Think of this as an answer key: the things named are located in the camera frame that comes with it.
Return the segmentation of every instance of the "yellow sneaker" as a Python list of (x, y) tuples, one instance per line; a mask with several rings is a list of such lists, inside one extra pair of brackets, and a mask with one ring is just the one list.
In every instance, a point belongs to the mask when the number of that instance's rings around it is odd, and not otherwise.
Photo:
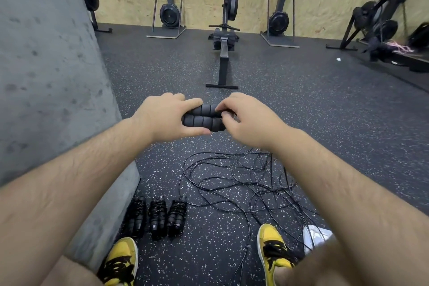
[(132, 238), (122, 238), (110, 250), (103, 270), (105, 286), (134, 286), (139, 259)]
[(292, 268), (295, 258), (287, 250), (282, 236), (270, 224), (263, 224), (258, 231), (258, 254), (265, 271), (265, 285), (275, 286), (274, 268)]

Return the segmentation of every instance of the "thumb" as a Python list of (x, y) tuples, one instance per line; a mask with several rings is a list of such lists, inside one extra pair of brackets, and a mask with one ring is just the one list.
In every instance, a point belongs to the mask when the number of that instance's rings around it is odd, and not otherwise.
[(239, 123), (234, 120), (230, 112), (222, 112), (222, 122), (227, 128), (228, 132), (234, 137), (238, 132)]
[(183, 126), (183, 137), (197, 137), (210, 135), (211, 131), (203, 127), (185, 127)]

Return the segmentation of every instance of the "forearm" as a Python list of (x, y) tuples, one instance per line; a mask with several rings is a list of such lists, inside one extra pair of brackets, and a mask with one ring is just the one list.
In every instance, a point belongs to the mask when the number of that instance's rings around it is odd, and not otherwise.
[(104, 193), (150, 144), (149, 136), (137, 142), (132, 130), (122, 120), (0, 189), (0, 284), (42, 282)]
[(281, 135), (273, 153), (331, 226), (367, 282), (424, 284), (429, 218), (305, 132), (285, 126)]

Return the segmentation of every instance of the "person's left arm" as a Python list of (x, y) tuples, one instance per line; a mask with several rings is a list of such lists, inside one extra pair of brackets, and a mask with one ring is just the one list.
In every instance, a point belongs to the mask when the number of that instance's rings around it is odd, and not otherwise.
[(104, 193), (154, 142), (209, 135), (183, 94), (148, 97), (129, 119), (0, 189), (0, 285), (40, 285)]

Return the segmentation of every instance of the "concrete pillar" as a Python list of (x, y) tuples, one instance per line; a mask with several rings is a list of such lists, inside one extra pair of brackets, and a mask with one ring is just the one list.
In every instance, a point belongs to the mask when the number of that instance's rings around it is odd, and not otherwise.
[[(0, 186), (119, 120), (83, 0), (0, 0)], [(138, 181), (132, 163), (66, 254), (99, 267)]]

